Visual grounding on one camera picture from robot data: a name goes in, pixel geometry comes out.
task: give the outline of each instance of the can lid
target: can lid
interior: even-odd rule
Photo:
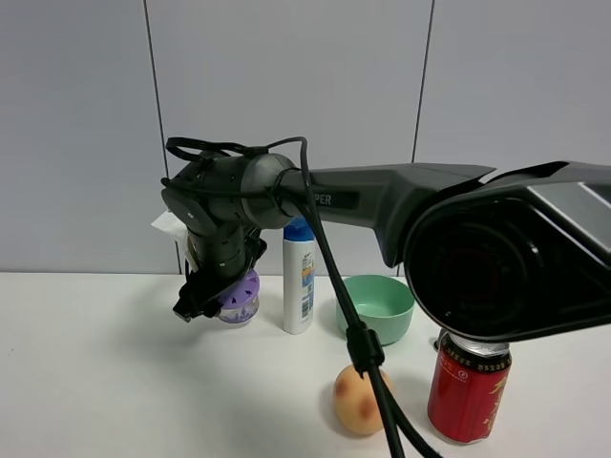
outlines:
[[[502,355],[509,351],[508,343],[483,343],[470,341],[462,337],[450,334],[452,341],[461,347],[463,350],[468,351],[474,355],[483,356],[484,358],[492,358],[493,356]]]
[[[314,233],[304,217],[295,217],[284,228],[284,239],[289,241],[311,241]]]

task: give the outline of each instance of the bottle label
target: bottle label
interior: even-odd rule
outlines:
[[[302,322],[307,320],[314,305],[314,257],[307,253],[302,258]]]

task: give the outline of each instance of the white shampoo bottle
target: white shampoo bottle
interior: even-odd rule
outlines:
[[[304,217],[284,228],[284,331],[300,334],[312,323],[314,305],[314,234]]]

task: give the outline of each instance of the blue bottle cap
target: blue bottle cap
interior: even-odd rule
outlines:
[[[314,240],[314,233],[304,217],[295,217],[284,228],[284,239],[290,241]]]

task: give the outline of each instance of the purple air freshener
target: purple air freshener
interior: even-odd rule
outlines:
[[[259,276],[251,270],[231,290],[221,294],[219,319],[226,323],[244,323],[259,310]]]

